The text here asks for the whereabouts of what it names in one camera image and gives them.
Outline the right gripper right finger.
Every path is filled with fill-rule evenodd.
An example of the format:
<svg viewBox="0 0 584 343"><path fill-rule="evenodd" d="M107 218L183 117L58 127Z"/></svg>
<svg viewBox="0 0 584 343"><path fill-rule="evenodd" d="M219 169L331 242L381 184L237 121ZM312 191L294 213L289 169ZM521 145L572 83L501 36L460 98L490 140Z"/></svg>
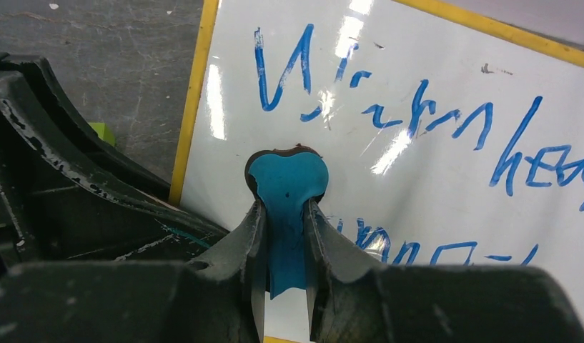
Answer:
<svg viewBox="0 0 584 343"><path fill-rule="evenodd" d="M385 264L303 209L314 342L584 342L564 291L541 269Z"/></svg>

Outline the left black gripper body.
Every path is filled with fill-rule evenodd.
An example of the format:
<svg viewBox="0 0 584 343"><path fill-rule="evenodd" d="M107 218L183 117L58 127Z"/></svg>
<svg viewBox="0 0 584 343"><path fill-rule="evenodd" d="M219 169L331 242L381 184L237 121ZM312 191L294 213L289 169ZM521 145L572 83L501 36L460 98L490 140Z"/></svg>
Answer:
<svg viewBox="0 0 584 343"><path fill-rule="evenodd" d="M0 132L0 277L15 264L41 259L29 205L32 167L21 143Z"/></svg>

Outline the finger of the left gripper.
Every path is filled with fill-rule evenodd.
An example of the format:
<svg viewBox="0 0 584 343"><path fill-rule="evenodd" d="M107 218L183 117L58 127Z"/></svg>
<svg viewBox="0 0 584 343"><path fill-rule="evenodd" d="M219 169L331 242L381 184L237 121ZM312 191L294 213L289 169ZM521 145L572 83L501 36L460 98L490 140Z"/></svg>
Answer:
<svg viewBox="0 0 584 343"><path fill-rule="evenodd" d="M167 200L169 183L99 138L62 89L46 58L0 53L0 71L22 73L49 118L95 164L128 185Z"/></svg>
<svg viewBox="0 0 584 343"><path fill-rule="evenodd" d="M17 71L0 71L0 132L33 163L29 205L40 260L124 259L149 245L162 246L161 259L191 259L225 236L95 164L49 120Z"/></svg>

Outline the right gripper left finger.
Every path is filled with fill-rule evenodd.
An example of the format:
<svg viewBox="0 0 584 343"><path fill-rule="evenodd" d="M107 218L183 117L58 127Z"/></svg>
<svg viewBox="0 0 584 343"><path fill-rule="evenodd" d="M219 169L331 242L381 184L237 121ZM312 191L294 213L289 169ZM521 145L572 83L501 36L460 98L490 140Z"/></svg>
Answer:
<svg viewBox="0 0 584 343"><path fill-rule="evenodd" d="M37 262L0 280L0 342L262 342L266 209L189 262Z"/></svg>

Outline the blue whiteboard eraser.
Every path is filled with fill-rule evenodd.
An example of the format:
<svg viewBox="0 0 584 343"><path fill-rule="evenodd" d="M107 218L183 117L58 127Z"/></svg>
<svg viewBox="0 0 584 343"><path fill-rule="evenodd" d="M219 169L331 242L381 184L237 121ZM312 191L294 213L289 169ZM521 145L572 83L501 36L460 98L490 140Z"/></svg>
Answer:
<svg viewBox="0 0 584 343"><path fill-rule="evenodd" d="M304 205L320 201L329 182L323 158L308 146L262 150L247 161L244 176L267 215L269 295L305 289Z"/></svg>

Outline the white whiteboard with wooden frame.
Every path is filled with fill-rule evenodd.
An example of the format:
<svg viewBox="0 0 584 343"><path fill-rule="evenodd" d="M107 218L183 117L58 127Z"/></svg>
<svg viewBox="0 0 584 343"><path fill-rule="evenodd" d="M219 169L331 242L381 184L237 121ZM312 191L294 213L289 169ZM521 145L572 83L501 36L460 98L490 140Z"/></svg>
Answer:
<svg viewBox="0 0 584 343"><path fill-rule="evenodd" d="M584 51L442 1L204 2L171 201L232 229L297 144L372 256L537 266L584 324Z"/></svg>

